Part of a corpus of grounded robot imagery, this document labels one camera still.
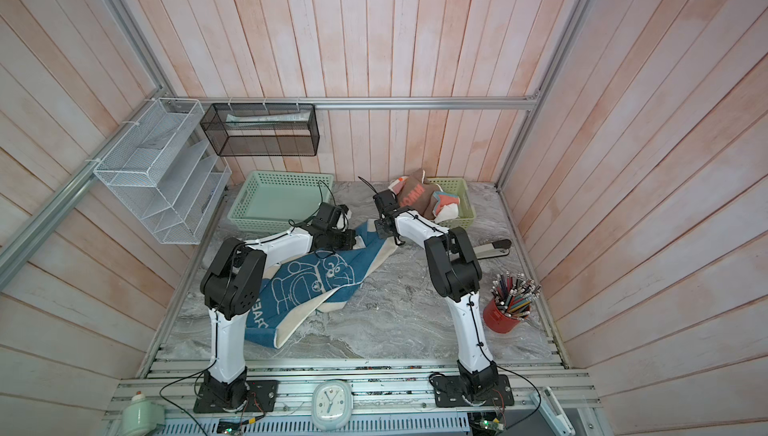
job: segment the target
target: black wire basket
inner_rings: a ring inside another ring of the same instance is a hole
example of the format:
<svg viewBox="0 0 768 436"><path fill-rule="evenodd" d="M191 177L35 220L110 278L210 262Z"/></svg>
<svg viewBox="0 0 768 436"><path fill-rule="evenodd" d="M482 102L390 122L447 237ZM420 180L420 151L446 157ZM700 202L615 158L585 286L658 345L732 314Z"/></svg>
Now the black wire basket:
<svg viewBox="0 0 768 436"><path fill-rule="evenodd" d="M200 123L219 156L315 156L313 105L214 103Z"/></svg>

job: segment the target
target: light green basket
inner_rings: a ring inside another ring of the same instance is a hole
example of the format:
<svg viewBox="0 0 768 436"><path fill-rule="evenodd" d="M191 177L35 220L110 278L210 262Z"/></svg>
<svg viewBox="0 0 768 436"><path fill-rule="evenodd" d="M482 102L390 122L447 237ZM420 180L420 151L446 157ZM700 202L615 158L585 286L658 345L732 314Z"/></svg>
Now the light green basket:
<svg viewBox="0 0 768 436"><path fill-rule="evenodd" d="M446 193L457 194L461 202L458 204L458 218L440 222L446 228L462 227L465 230L475 221L475 207L469 202L467 182L464 178L427 178L430 183L437 183Z"/></svg>
<svg viewBox="0 0 768 436"><path fill-rule="evenodd" d="M333 175L253 171L237 194L227 217L242 231L274 234L290 228L288 220L298 223L311 215L330 192L318 181L333 188Z"/></svg>

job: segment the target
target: gray marble surface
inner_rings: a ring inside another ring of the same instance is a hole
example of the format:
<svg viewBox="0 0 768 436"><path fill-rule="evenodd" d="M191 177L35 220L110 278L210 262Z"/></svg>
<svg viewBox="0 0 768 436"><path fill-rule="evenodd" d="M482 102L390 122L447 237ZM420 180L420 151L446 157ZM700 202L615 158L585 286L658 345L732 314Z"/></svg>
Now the gray marble surface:
<svg viewBox="0 0 768 436"><path fill-rule="evenodd" d="M377 183L383 189L385 183ZM245 234L226 218L238 187L225 196L226 210L206 249L202 268L174 323L159 359L208 359L210 324L200 280L222 241ZM371 190L361 182L337 183L336 201L352 210L350 226L376 217ZM512 230L502 201L490 183L470 183L469 198L477 218L467 230L473 245L511 238ZM456 332L446 302L432 287L423 249L408 242L399 247L371 273L346 306L331 313L315 313L293 333L280 349L245 341L246 359L268 358L456 358ZM512 251L508 257L481 261L481 309L490 300L492 279L498 273L520 273L522 265ZM547 334L535 310L512 332L500 335L485 330L494 359L550 358Z"/></svg>

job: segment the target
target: alarm clock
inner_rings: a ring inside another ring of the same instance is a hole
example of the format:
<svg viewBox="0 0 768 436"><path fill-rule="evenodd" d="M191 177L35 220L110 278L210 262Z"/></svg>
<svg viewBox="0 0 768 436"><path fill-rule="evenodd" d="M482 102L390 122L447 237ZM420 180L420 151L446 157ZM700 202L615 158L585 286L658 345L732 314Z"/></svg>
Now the alarm clock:
<svg viewBox="0 0 768 436"><path fill-rule="evenodd" d="M312 394L312 422L322 431L343 428L352 417L352 386L332 379L321 383Z"/></svg>

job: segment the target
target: pencil cup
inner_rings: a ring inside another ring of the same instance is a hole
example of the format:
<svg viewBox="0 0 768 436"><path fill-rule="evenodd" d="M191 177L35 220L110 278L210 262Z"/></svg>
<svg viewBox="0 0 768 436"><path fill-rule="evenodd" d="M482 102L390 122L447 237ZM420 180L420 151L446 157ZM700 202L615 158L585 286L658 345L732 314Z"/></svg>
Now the pencil cup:
<svg viewBox="0 0 768 436"><path fill-rule="evenodd" d="M485 306L482 312L482 318L485 320L485 325L493 332L508 333L514 329L520 323L518 319L512 319L508 316L504 316L501 311L498 310L496 304L491 300L488 305Z"/></svg>

